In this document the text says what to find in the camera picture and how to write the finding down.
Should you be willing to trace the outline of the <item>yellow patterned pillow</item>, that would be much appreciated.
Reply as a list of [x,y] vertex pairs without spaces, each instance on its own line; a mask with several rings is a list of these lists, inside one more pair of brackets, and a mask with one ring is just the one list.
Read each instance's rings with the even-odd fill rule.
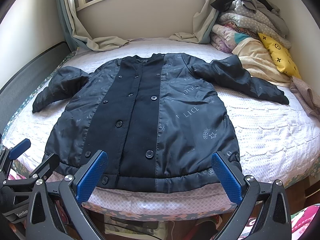
[[301,79],[298,67],[294,63],[289,51],[278,41],[263,33],[258,33],[258,36],[260,37],[265,48],[270,53],[277,70],[289,77],[294,76]]

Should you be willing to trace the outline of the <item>grey dotted folded quilt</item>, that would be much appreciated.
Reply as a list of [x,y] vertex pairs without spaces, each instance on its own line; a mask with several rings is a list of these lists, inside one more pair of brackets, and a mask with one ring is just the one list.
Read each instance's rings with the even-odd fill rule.
[[232,1],[230,7],[218,17],[218,22],[222,25],[233,22],[238,27],[253,33],[266,34],[285,48],[291,48],[291,43],[286,38],[289,29],[281,18],[279,10],[277,8],[268,10],[258,0]]

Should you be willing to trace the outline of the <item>beige curtain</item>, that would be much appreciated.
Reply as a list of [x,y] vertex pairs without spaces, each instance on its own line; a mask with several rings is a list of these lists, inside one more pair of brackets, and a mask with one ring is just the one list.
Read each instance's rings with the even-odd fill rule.
[[217,10],[211,6],[214,1],[215,0],[205,0],[201,11],[193,16],[192,33],[174,33],[169,39],[196,44],[208,43],[210,28],[217,18]]
[[128,44],[117,36],[93,38],[76,13],[75,0],[56,0],[57,11],[65,40],[71,50],[81,47],[92,51],[109,51]]

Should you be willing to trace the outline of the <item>black police jacket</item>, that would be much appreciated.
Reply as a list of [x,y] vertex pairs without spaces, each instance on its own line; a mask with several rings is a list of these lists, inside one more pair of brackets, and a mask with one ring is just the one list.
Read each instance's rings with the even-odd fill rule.
[[289,104],[283,91],[252,77],[235,55],[206,62],[169,53],[114,59],[92,73],[60,68],[32,111],[68,100],[44,150],[46,157],[59,156],[57,173],[75,174],[102,150],[108,164],[99,187],[183,192],[218,182],[214,152],[240,167],[235,129],[215,86]]

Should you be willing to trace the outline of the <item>dark grey headboard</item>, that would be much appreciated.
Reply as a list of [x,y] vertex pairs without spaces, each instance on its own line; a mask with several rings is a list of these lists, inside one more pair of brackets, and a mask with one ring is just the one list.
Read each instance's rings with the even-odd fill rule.
[[1,88],[1,134],[25,99],[70,52],[66,42],[52,46],[28,62]]

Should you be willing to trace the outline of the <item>cream blanket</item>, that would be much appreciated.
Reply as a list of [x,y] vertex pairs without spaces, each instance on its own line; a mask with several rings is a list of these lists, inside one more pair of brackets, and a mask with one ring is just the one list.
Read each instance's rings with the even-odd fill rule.
[[276,86],[290,86],[290,78],[277,70],[271,55],[260,41],[246,38],[233,49],[232,54],[238,56],[242,67],[251,77],[261,78]]

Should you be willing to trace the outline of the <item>pink floral folded quilt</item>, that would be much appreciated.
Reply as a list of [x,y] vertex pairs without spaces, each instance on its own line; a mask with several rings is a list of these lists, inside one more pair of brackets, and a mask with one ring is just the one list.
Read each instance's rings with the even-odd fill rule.
[[246,38],[260,40],[252,31],[237,26],[234,22],[225,25],[215,24],[210,32],[210,44],[219,51],[231,53],[234,48]]

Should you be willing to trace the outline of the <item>pink knitted cloth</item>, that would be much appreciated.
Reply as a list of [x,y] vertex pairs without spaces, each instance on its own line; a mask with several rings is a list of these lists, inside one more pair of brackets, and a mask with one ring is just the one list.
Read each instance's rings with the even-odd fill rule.
[[308,116],[320,118],[320,98],[319,95],[303,80],[291,77],[290,91],[297,98]]

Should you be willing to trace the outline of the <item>beige left curtain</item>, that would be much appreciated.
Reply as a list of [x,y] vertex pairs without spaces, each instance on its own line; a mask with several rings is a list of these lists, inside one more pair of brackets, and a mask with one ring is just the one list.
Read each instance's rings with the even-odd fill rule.
[[76,13],[75,0],[56,0],[57,11],[65,40],[71,50],[81,47],[92,51],[109,51],[128,44],[117,36],[93,38]]

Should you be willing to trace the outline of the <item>beige right curtain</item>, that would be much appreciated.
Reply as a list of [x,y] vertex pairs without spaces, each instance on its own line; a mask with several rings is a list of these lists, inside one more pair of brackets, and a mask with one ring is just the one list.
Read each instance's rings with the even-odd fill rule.
[[215,0],[205,0],[201,11],[193,16],[192,33],[174,33],[169,39],[196,44],[208,43],[210,28],[217,18],[217,10],[211,6],[214,1]]

